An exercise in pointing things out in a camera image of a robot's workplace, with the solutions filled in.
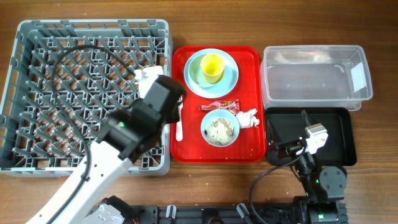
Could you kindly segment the white tissue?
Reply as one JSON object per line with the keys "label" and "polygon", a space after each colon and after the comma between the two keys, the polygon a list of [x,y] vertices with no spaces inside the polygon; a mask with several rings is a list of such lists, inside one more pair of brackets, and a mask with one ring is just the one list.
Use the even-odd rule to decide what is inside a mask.
{"label": "white tissue", "polygon": [[257,127],[260,124],[260,120],[256,118],[257,109],[253,108],[247,112],[240,111],[236,118],[239,122],[241,129]]}

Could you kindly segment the white plastic fork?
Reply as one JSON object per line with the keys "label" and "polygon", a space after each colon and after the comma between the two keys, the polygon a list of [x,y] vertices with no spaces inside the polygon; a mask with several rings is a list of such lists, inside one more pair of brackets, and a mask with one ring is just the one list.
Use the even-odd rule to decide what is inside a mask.
{"label": "white plastic fork", "polygon": [[182,115],[181,115],[182,108],[183,108],[183,96],[181,96],[178,101],[178,115],[180,119],[176,123],[176,130],[175,130],[175,139],[177,141],[181,141],[183,139]]}

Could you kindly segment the light green bowl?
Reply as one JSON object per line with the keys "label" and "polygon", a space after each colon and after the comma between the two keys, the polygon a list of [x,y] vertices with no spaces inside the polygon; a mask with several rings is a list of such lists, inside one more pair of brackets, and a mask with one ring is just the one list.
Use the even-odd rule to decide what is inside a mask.
{"label": "light green bowl", "polygon": [[189,77],[193,80],[193,82],[196,84],[196,85],[198,85],[200,88],[209,88],[209,87],[212,87],[212,86],[215,86],[215,85],[217,85],[218,83],[216,83],[216,84],[211,84],[211,83],[208,83],[206,80],[205,80],[205,78],[204,78],[204,76],[203,76],[203,73],[202,73],[202,71],[201,71],[201,68],[200,68],[200,62],[201,62],[201,59],[205,56],[206,54],[203,54],[203,55],[199,55],[199,56],[197,56],[197,57],[195,57],[193,60],[192,60],[192,62],[190,63],[190,65],[189,65],[189,67],[188,67],[188,72],[189,72]]}

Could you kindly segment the blue bowl with rice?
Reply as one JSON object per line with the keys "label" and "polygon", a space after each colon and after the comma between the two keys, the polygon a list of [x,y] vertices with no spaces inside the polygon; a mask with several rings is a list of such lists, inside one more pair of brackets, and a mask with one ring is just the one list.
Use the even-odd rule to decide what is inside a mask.
{"label": "blue bowl with rice", "polygon": [[226,147],[237,140],[240,132],[238,119],[226,110],[207,113],[201,121],[200,131],[204,140],[216,147]]}

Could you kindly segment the yellow plastic cup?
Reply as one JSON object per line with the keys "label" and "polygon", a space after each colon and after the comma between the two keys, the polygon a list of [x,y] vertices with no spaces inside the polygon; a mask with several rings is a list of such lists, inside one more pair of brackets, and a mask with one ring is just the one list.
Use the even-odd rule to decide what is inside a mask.
{"label": "yellow plastic cup", "polygon": [[218,83],[224,74],[224,59],[219,54],[206,54],[200,62],[200,68],[208,83]]}

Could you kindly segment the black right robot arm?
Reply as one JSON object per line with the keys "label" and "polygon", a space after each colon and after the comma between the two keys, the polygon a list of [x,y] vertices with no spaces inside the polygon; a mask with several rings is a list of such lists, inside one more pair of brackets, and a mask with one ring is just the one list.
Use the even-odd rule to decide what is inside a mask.
{"label": "black right robot arm", "polygon": [[327,130],[305,110],[301,116],[305,135],[289,142],[283,142],[274,124],[267,121],[271,135],[269,158],[277,160],[279,167],[289,166],[306,193],[295,197],[289,205],[272,208],[274,218],[281,223],[343,223],[338,202],[345,197],[346,172],[337,166],[323,167],[318,162],[316,152],[326,144]]}

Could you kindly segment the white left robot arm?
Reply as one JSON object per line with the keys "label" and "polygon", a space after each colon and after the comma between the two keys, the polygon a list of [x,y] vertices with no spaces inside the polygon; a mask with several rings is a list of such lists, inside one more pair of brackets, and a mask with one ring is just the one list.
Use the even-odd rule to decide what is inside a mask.
{"label": "white left robot arm", "polygon": [[107,115],[83,160],[30,223],[82,223],[105,191],[154,147],[163,127],[179,120],[186,94],[178,81],[160,75],[129,111]]}

